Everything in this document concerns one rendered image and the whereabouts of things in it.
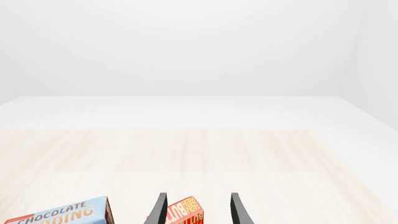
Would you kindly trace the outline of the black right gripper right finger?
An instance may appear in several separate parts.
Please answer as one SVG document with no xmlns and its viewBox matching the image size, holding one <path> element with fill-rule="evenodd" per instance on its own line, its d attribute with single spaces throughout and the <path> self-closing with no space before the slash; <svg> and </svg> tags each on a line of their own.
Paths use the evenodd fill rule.
<svg viewBox="0 0 398 224">
<path fill-rule="evenodd" d="M 231 194 L 230 210 L 233 224 L 254 224 L 236 192 Z"/>
</svg>

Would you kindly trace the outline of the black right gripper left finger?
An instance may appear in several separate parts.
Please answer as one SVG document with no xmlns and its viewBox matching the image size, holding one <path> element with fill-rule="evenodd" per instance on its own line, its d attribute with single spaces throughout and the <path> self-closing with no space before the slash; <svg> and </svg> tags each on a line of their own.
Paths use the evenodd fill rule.
<svg viewBox="0 0 398 224">
<path fill-rule="evenodd" d="M 159 194 L 159 197 L 144 224 L 165 224 L 167 217 L 167 207 L 167 194 L 162 192 Z"/>
</svg>

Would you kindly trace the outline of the red butter box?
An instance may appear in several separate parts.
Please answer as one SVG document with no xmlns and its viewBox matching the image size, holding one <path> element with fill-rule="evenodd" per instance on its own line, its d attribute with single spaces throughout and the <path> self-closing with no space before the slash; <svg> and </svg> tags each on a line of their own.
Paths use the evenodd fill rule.
<svg viewBox="0 0 398 224">
<path fill-rule="evenodd" d="M 193 196 L 168 205 L 165 224 L 204 224 L 203 207 Z"/>
</svg>

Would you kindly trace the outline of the blue chocolate pudding box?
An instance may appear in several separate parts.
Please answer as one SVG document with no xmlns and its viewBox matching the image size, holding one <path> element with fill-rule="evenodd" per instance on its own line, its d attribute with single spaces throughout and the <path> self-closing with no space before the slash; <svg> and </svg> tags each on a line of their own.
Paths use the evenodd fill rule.
<svg viewBox="0 0 398 224">
<path fill-rule="evenodd" d="M 114 224 L 106 196 L 12 218 L 4 224 Z"/>
</svg>

